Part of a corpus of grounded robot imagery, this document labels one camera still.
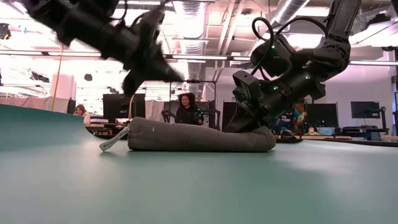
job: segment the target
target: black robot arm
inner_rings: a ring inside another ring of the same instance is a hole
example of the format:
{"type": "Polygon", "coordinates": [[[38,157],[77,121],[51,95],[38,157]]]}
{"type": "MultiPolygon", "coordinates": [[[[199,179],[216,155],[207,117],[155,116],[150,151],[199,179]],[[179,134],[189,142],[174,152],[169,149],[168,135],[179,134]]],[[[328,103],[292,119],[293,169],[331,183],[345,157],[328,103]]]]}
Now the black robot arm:
{"type": "Polygon", "coordinates": [[[349,63],[351,46],[349,33],[358,13],[360,0],[335,0],[325,20],[325,26],[308,17],[297,17],[284,25],[275,35],[269,22],[271,38],[258,46],[251,55],[256,71],[262,68],[272,77],[258,80],[252,74],[238,71],[233,74],[236,85],[233,94],[239,105],[224,132],[248,132],[260,126],[272,126],[285,111],[310,95],[314,100],[325,96],[322,82],[344,71],[349,63]],[[315,49],[295,51],[280,32],[297,20],[306,20],[321,27],[325,33],[322,43],[315,49]]]}
{"type": "Polygon", "coordinates": [[[145,80],[182,81],[162,55],[162,46],[156,43],[159,25],[165,12],[165,2],[139,16],[126,26],[124,16],[110,16],[118,0],[24,0],[29,15],[57,33],[58,40],[69,46],[78,39],[98,49],[103,59],[114,58],[130,70],[124,83],[125,94],[132,95],[145,80]],[[110,24],[119,20],[116,26],[110,24]]]}
{"type": "Polygon", "coordinates": [[[221,116],[221,111],[219,111],[218,109],[207,109],[204,112],[204,115],[211,115],[214,114],[216,115],[216,123],[215,123],[215,129],[216,130],[220,130],[220,116],[221,116]]]}
{"type": "Polygon", "coordinates": [[[174,118],[175,123],[178,123],[177,115],[168,110],[162,110],[162,116],[165,123],[170,123],[170,117],[174,118]]]}

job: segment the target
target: gray towel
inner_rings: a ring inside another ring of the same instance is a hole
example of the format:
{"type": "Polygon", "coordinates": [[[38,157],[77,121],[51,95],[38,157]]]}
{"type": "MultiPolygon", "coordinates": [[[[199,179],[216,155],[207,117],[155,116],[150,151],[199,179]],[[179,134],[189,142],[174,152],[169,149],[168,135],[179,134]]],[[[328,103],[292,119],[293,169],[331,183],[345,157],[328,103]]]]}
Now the gray towel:
{"type": "Polygon", "coordinates": [[[133,118],[128,146],[135,151],[267,152],[276,140],[267,127],[251,133],[223,133],[189,124],[133,118]]]}

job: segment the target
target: person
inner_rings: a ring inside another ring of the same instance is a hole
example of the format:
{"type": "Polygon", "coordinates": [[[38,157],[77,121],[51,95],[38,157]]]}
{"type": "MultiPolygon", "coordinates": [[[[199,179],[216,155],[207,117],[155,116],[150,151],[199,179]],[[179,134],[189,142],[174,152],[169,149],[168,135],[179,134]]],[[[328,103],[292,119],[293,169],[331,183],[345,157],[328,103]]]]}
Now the person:
{"type": "Polygon", "coordinates": [[[293,118],[295,131],[301,130],[301,128],[305,123],[306,117],[307,117],[307,112],[305,112],[304,110],[304,104],[303,103],[296,104],[294,110],[294,118],[293,118]]]}
{"type": "Polygon", "coordinates": [[[284,130],[293,129],[293,119],[294,113],[286,112],[276,119],[275,125],[271,127],[271,129],[274,130],[276,134],[280,134],[284,130]]]}
{"type": "Polygon", "coordinates": [[[201,109],[195,104],[193,93],[182,93],[178,96],[180,106],[178,107],[175,120],[176,123],[202,125],[203,117],[200,116],[201,109]]]}
{"type": "Polygon", "coordinates": [[[321,134],[318,133],[316,127],[309,127],[308,132],[305,133],[305,135],[321,135],[321,134]]]}
{"type": "Polygon", "coordinates": [[[77,105],[75,109],[75,115],[84,117],[83,123],[85,126],[90,125],[90,114],[87,112],[86,108],[83,105],[77,105]]]}

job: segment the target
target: desk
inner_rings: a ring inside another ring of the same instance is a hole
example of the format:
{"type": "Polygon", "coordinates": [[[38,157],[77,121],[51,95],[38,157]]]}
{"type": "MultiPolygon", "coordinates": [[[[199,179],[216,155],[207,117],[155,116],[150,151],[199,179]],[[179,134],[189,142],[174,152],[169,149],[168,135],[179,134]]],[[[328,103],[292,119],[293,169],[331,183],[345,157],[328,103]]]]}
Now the desk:
{"type": "Polygon", "coordinates": [[[322,135],[302,135],[302,136],[295,136],[298,139],[310,139],[310,140],[323,140],[323,139],[346,139],[349,140],[351,137],[349,136],[322,136],[322,135]]]}
{"type": "Polygon", "coordinates": [[[385,133],[386,130],[379,128],[343,128],[342,134],[351,136],[353,138],[364,138],[365,140],[371,141],[374,140],[372,138],[372,133],[385,133]]]}
{"type": "Polygon", "coordinates": [[[85,126],[85,127],[88,132],[90,132],[91,134],[94,134],[95,136],[97,136],[97,135],[113,135],[113,129],[105,128],[103,124],[89,125],[89,126],[85,126]]]}
{"type": "Polygon", "coordinates": [[[121,141],[106,153],[77,116],[0,111],[4,224],[398,220],[392,147],[304,140],[265,154],[130,152],[121,141]]]}
{"type": "Polygon", "coordinates": [[[381,136],[381,139],[383,141],[398,141],[398,136],[383,135],[383,136],[381,136]]]}

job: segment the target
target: shirt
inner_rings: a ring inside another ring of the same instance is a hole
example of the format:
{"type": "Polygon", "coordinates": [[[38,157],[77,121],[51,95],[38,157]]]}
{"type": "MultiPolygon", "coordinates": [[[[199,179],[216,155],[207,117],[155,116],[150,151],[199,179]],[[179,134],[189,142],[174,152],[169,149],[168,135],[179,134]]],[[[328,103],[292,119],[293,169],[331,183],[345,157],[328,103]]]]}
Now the shirt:
{"type": "Polygon", "coordinates": [[[285,128],[290,128],[293,123],[293,113],[285,113],[279,118],[280,125],[285,128]]]}
{"type": "Polygon", "coordinates": [[[298,118],[299,118],[299,116],[300,116],[300,113],[299,113],[299,111],[298,111],[298,110],[296,110],[296,109],[294,109],[294,111],[293,111],[293,117],[294,117],[294,118],[296,118],[296,119],[298,119],[298,118]]]}
{"type": "Polygon", "coordinates": [[[89,126],[90,125],[90,114],[88,112],[83,113],[82,117],[83,119],[83,124],[85,124],[85,126],[89,126]]]}
{"type": "Polygon", "coordinates": [[[183,124],[201,125],[199,123],[199,120],[202,120],[202,119],[195,116],[196,112],[198,112],[197,106],[190,106],[188,108],[185,108],[184,106],[180,106],[177,110],[177,114],[176,114],[177,120],[175,122],[183,123],[183,124]]]}

